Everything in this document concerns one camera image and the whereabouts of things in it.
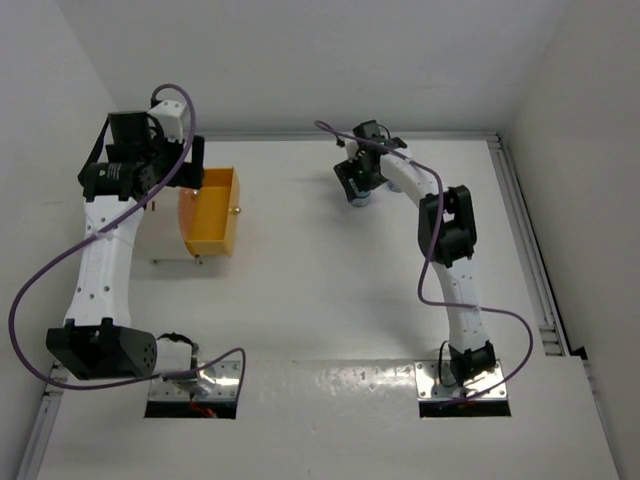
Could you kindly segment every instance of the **white wall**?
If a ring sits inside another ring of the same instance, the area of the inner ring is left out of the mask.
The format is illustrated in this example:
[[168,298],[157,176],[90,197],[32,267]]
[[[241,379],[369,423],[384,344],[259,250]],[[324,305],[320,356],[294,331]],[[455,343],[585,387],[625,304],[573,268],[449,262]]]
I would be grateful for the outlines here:
[[[22,283],[77,240],[82,197],[75,176],[114,104],[53,2],[2,2],[0,63],[0,312],[6,319]],[[78,228],[44,228],[47,217]],[[61,322],[76,268],[77,259],[60,266],[19,311],[20,339],[43,371],[52,361],[46,329]],[[15,475],[43,391],[15,358],[6,327],[0,329],[0,385],[5,479]]]
[[119,107],[184,85],[204,130],[495,130],[568,0],[57,0]]
[[569,7],[510,145],[561,314],[625,478],[640,478],[640,2]]

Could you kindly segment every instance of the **gray wall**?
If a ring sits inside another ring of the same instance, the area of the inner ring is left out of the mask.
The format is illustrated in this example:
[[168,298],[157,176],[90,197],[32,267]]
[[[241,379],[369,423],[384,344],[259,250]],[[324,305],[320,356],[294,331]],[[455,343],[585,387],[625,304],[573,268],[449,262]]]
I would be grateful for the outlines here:
[[[0,61],[0,312],[6,319],[22,283],[77,240],[83,214],[75,175],[114,105],[53,2],[2,2]],[[77,219],[77,228],[44,228],[43,220],[51,217]],[[36,285],[19,310],[20,340],[44,371],[51,366],[46,329],[60,324],[77,261]],[[15,475],[43,385],[16,359],[4,326],[0,385],[0,478],[5,479]]]
[[495,130],[568,0],[57,0],[120,108],[175,81],[204,130]]
[[625,478],[640,478],[639,51],[638,0],[574,1],[509,142],[560,312],[572,344],[586,347]]

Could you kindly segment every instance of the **yellow container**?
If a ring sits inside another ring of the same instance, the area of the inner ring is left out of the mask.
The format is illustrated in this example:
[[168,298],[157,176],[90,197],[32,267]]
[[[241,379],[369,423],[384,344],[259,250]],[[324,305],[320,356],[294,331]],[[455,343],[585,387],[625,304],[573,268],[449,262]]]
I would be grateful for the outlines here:
[[204,184],[194,193],[180,192],[180,231],[194,257],[231,256],[240,213],[240,183],[233,168],[208,168]]

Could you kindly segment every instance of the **robotic arm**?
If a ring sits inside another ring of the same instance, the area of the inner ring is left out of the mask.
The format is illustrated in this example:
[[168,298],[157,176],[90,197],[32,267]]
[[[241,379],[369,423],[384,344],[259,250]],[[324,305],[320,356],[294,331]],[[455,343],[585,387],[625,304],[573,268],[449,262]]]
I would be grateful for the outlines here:
[[[355,156],[334,167],[347,199],[354,206],[363,206],[368,203],[371,190],[387,181],[396,184],[419,209],[418,243],[426,257],[437,218],[436,182],[409,161],[370,143],[373,141],[412,157],[407,144],[397,137],[384,137],[375,120],[357,126],[353,133],[369,142],[358,142]],[[465,186],[445,187],[444,201],[445,211],[453,218],[441,224],[433,268],[442,285],[445,303],[478,305],[473,283],[472,256],[477,235],[471,194]],[[479,373],[493,370],[495,353],[479,309],[449,306],[447,315],[451,371],[456,383],[462,386]]]
[[[174,167],[186,140],[186,107],[154,102],[149,111],[109,114],[78,175],[83,187],[85,237],[134,207]],[[108,162],[98,162],[107,126],[113,144]],[[199,189],[204,179],[204,138],[196,136],[191,163],[184,163],[169,186]],[[82,252],[75,294],[62,328],[47,332],[48,350],[77,378],[145,378],[156,369],[158,346],[151,333],[131,328],[129,273],[137,210]],[[191,347],[184,357],[189,368]]]

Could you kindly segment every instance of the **silver metal plate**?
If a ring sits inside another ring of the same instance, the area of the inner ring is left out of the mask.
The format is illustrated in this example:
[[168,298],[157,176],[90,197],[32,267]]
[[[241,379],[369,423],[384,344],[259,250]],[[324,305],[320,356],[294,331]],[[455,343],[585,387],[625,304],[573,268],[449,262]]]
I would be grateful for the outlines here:
[[[193,399],[202,402],[233,402],[238,391],[241,362],[218,362],[201,374],[206,380],[203,393]],[[179,388],[174,382],[156,378],[149,386],[150,402],[188,402],[189,393]]]
[[[500,362],[496,363],[493,372],[484,372],[469,380],[463,387],[455,384],[449,360],[442,360],[442,384],[438,379],[438,360],[421,360],[415,363],[416,387],[418,389],[418,401],[420,402],[443,402],[460,398],[463,394],[473,395],[476,392],[489,388],[500,383],[504,376]],[[505,401],[508,398],[507,387],[501,384],[484,394],[482,397],[474,399],[476,402]]]

